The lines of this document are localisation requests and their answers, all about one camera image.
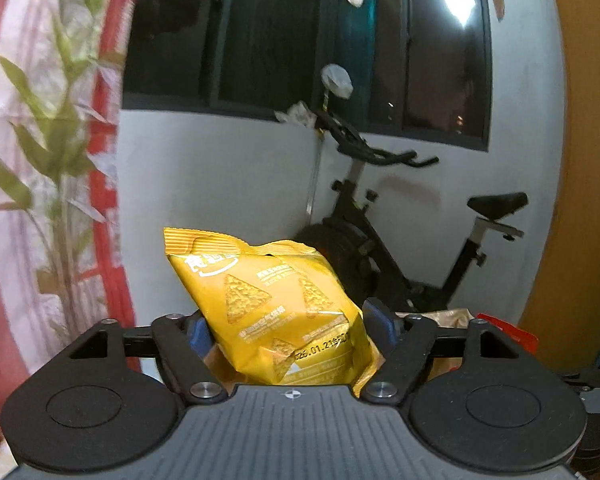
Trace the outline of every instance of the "metal screw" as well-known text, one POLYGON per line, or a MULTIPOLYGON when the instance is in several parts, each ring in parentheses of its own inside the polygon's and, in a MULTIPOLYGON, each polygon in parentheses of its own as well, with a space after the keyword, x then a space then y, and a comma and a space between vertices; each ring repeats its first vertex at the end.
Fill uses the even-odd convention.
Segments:
POLYGON ((366 392, 376 399, 388 399, 398 393, 394 384, 386 381, 377 381, 366 386, 366 392))
POLYGON ((199 399, 211 399, 222 393, 222 386, 220 386, 220 384, 210 383, 209 381, 203 381, 194 384, 189 389, 189 392, 199 399))

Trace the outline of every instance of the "window frame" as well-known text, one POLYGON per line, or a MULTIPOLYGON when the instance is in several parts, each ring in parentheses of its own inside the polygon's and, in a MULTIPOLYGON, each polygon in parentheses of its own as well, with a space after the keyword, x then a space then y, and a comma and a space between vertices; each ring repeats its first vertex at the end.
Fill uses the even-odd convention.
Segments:
MULTIPOLYGON (((491 50, 491 19, 488 0, 480 1, 480 12, 482 13, 482 26, 484 38, 484 70, 480 74, 480 78, 484 78, 485 90, 485 117, 482 135, 469 136, 463 134, 454 134, 444 132, 442 130, 431 128, 420 128, 414 126, 402 126, 369 123, 365 127, 365 133, 379 134, 392 137, 402 137, 405 139, 424 140, 427 142, 435 142, 439 144, 449 144, 487 152, 490 140, 491 130, 491 109, 493 105, 493 68, 492 68, 492 50, 491 50)), ((315 54, 314 67, 314 82, 310 105, 319 107, 322 103, 323 90, 320 81, 320 70, 323 66, 333 62, 334 58, 334 37, 335 24, 337 21, 338 0, 320 0, 320 11, 318 17, 318 31, 315 54)), ((230 9, 232 0, 222 0, 222 8, 230 9)), ((400 99, 400 114, 402 117, 404 103, 406 101, 406 92, 408 91, 408 60, 409 49, 408 42, 410 40, 410 24, 412 15, 411 0, 402 0, 400 5, 400 51, 402 69, 402 88, 404 88, 404 98, 400 99)), ((224 41, 226 38, 229 12, 222 12, 219 21, 218 29, 213 37, 207 38, 207 41, 213 42, 213 64, 210 74, 208 98, 198 97, 195 99, 184 98, 179 96, 159 96, 154 94, 142 94, 138 92, 124 92, 122 99, 122 108, 125 110, 154 110, 154 111, 174 111, 174 112, 193 112, 203 113, 217 116, 228 116, 235 118, 245 118, 252 120, 275 121, 275 110, 268 108, 256 107, 253 105, 244 105, 235 102, 222 101, 218 98, 219 86, 222 73, 222 59, 224 54, 224 41)))

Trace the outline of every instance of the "chip bag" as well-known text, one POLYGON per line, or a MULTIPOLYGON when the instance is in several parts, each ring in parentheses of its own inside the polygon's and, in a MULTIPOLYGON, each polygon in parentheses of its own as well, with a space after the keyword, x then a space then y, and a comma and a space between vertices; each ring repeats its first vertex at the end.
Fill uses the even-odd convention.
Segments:
POLYGON ((362 313, 315 249, 164 229, 166 254, 235 370, 259 384, 351 384, 379 364, 362 313))

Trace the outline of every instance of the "black device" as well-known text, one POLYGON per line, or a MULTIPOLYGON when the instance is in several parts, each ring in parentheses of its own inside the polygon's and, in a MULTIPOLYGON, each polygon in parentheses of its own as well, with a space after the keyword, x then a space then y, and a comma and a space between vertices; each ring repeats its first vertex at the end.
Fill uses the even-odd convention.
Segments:
POLYGON ((439 162, 437 157, 418 161, 417 152, 391 153, 370 147, 356 129, 343 119, 316 112, 316 128, 328 131, 338 143, 338 151, 352 158, 346 179, 335 181, 331 189, 338 192, 333 213, 321 223, 303 228, 294 240, 318 250, 331 264, 347 295, 358 306, 366 298, 379 298, 394 312, 432 312, 447 308, 464 275, 475 261, 483 266, 486 255, 480 246, 488 230, 502 233, 506 240, 522 237, 515 227, 498 222, 501 218, 522 209, 528 203, 525 193, 493 196, 474 196, 467 205, 478 213, 471 234, 464 242, 442 287, 408 280, 391 253, 366 217, 369 203, 378 198, 366 191, 368 203, 360 207, 354 194, 365 164, 393 166, 405 164, 410 168, 427 168, 439 162))
POLYGON ((0 416, 9 479, 574 479, 580 398, 484 320, 405 318, 359 399, 345 385, 228 392, 190 346, 196 320, 106 319, 34 373, 0 416), (130 356, 155 358, 164 384, 130 356), (462 366, 425 383, 451 356, 462 366))

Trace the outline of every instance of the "triangular chip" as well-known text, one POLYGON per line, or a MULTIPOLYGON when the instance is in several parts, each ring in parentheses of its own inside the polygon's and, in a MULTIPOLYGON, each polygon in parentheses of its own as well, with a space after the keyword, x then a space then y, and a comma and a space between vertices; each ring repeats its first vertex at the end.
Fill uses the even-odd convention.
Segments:
POLYGON ((277 379, 281 380, 286 371, 296 362, 294 356, 296 347, 291 343, 282 341, 282 339, 274 338, 271 343, 271 350, 273 350, 273 372, 277 379))
POLYGON ((224 278, 224 299, 226 320, 232 324, 266 304, 271 299, 271 295, 257 286, 228 274, 224 278))
POLYGON ((302 287, 306 316, 309 319, 313 319, 321 312, 333 312, 331 300, 308 277, 300 276, 300 286, 302 287))

